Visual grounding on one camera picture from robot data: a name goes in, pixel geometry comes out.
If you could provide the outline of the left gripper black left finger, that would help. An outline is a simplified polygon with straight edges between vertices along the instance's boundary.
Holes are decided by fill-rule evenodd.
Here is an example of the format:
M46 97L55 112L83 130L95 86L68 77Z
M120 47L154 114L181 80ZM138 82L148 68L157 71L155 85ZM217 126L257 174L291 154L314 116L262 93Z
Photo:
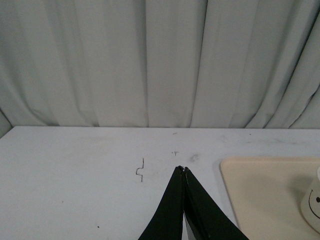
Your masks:
M183 233L185 183L182 166L177 166L160 203L140 235L140 240L181 240Z

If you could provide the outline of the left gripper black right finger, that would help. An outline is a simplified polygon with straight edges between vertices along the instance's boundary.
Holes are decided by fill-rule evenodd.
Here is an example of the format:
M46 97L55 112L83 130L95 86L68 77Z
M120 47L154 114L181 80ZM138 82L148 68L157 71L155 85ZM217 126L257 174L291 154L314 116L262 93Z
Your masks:
M246 240L190 169L184 169L184 215L192 240Z

